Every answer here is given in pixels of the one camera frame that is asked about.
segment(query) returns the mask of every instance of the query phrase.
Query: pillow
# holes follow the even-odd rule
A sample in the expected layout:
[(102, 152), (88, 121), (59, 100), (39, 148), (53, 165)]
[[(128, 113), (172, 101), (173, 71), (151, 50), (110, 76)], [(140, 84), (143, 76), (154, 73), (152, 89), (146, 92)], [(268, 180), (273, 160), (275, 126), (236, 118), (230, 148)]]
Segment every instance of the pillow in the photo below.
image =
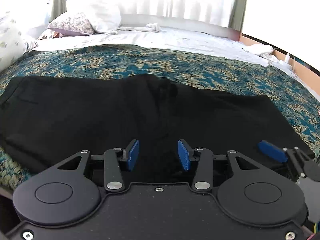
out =
[(65, 12), (49, 23), (47, 29), (51, 29), (65, 36), (85, 36), (94, 34), (94, 29), (91, 27), (90, 22), (84, 13), (70, 14)]
[(47, 29), (39, 36), (38, 40), (54, 39), (54, 38), (62, 38), (62, 37), (63, 35), (61, 33)]
[(103, 1), (91, 3), (84, 13), (97, 33), (115, 33), (121, 22), (119, 7)]
[(9, 12), (0, 16), (0, 71), (20, 58), (27, 50), (27, 43)]
[(26, 34), (23, 35), (22, 37), (23, 37), (24, 41), (27, 43), (26, 52), (29, 52), (39, 46), (38, 42), (33, 37), (26, 35)]

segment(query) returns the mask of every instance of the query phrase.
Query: white cloth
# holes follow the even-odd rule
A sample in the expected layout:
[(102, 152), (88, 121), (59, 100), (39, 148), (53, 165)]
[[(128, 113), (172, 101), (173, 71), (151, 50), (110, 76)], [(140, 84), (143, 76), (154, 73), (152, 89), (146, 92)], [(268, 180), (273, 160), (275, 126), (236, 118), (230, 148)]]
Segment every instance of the white cloth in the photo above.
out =
[(26, 52), (27, 47), (10, 13), (0, 15), (0, 71), (11, 66)]
[(118, 30), (158, 33), (161, 31), (161, 28), (158, 23), (148, 23), (145, 27), (120, 26)]
[(92, 2), (82, 11), (97, 33), (114, 34), (121, 22), (118, 6), (104, 1)]
[(272, 55), (273, 47), (270, 45), (253, 44), (251, 46), (244, 47), (244, 50), (273, 62), (279, 61), (276, 56)]

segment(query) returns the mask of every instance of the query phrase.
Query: paisley blanket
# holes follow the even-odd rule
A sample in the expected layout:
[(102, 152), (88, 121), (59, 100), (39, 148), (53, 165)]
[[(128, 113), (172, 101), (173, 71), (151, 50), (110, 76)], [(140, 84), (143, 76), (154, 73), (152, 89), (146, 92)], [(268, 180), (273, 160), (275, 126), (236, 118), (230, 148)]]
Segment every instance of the paisley blanket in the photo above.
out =
[[(265, 94), (315, 154), (320, 154), (320, 103), (300, 83), (272, 66), (127, 44), (33, 52), (0, 75), (0, 94), (14, 76), (118, 79), (144, 73), (201, 89)], [(0, 148), (0, 184), (15, 189), (30, 176)]]

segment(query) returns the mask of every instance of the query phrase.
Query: black trousers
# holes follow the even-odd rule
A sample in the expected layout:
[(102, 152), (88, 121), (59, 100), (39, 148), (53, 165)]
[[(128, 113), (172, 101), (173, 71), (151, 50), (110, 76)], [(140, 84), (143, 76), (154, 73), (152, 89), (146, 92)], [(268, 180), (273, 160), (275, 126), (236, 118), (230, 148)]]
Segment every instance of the black trousers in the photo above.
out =
[(181, 138), (214, 154), (238, 150), (269, 168), (279, 164), (259, 152), (261, 140), (312, 154), (267, 96), (196, 89), (154, 75), (16, 77), (0, 97), (0, 124), (0, 145), (33, 173), (80, 150), (124, 148), (133, 138), (140, 155), (128, 179), (136, 182), (185, 180)]

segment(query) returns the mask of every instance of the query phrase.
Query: screw head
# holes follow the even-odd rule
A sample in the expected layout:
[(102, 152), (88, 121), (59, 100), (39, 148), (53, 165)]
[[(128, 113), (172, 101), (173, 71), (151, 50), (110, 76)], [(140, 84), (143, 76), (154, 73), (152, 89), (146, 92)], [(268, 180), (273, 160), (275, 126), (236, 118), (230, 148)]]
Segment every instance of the screw head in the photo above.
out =
[(293, 240), (295, 239), (296, 234), (294, 232), (289, 232), (285, 235), (285, 240)]
[(108, 189), (120, 189), (122, 187), (122, 183), (119, 181), (112, 181), (107, 184)]
[(156, 188), (155, 188), (155, 191), (156, 191), (156, 192), (163, 192), (163, 191), (164, 191), (164, 188), (163, 188), (163, 187), (156, 187)]
[(210, 184), (205, 181), (199, 181), (199, 182), (195, 183), (196, 189), (207, 189), (209, 187), (210, 187)]
[(25, 240), (32, 240), (33, 239), (33, 233), (31, 233), (29, 231), (25, 231), (25, 232), (23, 232), (22, 237)]

